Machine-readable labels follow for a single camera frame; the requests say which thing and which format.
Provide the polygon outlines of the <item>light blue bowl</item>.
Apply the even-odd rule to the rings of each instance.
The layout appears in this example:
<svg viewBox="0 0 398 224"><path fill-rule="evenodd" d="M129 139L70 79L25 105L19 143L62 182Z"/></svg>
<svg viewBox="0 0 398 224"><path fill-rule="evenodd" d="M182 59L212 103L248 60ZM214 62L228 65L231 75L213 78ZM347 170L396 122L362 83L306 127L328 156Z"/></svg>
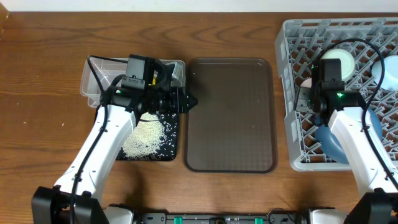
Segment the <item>light blue bowl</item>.
<svg viewBox="0 0 398 224"><path fill-rule="evenodd" d="M381 88L387 91L396 91L398 88L398 56L391 55L384 58L384 78L381 84ZM379 83L381 79L381 62L374 63L371 69L371 75L375 78L374 82Z"/></svg>

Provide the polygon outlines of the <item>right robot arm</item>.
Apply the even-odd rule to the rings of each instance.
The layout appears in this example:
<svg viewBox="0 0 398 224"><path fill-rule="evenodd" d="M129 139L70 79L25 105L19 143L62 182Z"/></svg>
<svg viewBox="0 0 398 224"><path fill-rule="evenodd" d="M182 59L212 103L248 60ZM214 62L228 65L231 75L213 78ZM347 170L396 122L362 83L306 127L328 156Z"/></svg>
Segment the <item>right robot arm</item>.
<svg viewBox="0 0 398 224"><path fill-rule="evenodd" d="M358 91L346 91L339 59L321 59L312 67L312 86L301 89L305 106L335 135L360 194L349 213L334 208L309 210L307 223L397 223L397 167L387 155Z"/></svg>

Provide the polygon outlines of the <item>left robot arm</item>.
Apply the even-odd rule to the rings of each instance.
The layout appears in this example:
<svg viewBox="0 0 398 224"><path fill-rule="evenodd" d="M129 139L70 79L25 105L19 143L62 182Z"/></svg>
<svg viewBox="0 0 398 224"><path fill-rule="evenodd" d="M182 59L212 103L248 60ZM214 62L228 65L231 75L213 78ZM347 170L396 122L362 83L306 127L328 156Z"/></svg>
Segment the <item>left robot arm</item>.
<svg viewBox="0 0 398 224"><path fill-rule="evenodd" d="M134 211L123 204L102 208L108 175L125 140L144 113L188 113L198 100L186 89L181 60L159 60L131 54L126 71L105 88L86 62L99 90L96 119L78 155L52 188L38 187L31 200L34 223L134 223Z"/></svg>

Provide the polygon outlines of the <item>pink and white cup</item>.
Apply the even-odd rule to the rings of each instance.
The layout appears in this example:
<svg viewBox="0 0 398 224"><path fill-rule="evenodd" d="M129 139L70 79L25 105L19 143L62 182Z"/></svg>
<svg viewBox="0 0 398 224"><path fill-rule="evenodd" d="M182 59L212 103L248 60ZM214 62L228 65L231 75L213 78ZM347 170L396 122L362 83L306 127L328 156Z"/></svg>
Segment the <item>pink and white cup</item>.
<svg viewBox="0 0 398 224"><path fill-rule="evenodd" d="M304 88L311 88L312 87L312 79L308 78L308 79L304 80L300 86L304 87Z"/></svg>

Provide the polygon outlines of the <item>mint green bowl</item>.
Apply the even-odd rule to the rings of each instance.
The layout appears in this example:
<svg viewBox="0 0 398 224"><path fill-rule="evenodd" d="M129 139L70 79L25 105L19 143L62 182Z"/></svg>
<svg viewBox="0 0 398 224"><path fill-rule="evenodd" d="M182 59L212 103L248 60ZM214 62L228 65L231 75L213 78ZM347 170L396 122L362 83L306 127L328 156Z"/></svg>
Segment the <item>mint green bowl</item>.
<svg viewBox="0 0 398 224"><path fill-rule="evenodd" d="M353 75L355 69L354 57L344 49L331 49L326 51L321 59L340 59L341 79L347 82Z"/></svg>

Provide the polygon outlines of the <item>dark blue plate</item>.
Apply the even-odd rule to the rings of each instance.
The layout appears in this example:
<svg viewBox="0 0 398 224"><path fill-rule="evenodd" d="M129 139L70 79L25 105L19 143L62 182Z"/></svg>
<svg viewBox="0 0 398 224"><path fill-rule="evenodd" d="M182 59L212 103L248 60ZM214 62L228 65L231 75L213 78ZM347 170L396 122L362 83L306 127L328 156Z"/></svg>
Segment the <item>dark blue plate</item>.
<svg viewBox="0 0 398 224"><path fill-rule="evenodd" d="M372 109L368 109L371 123L375 129L375 132L380 140L382 140L382 126L379 118ZM322 151L335 162L341 164L349 164L344 150L337 140L336 136L330 131L329 127L324 124L319 126L315 131L315 138L321 144Z"/></svg>

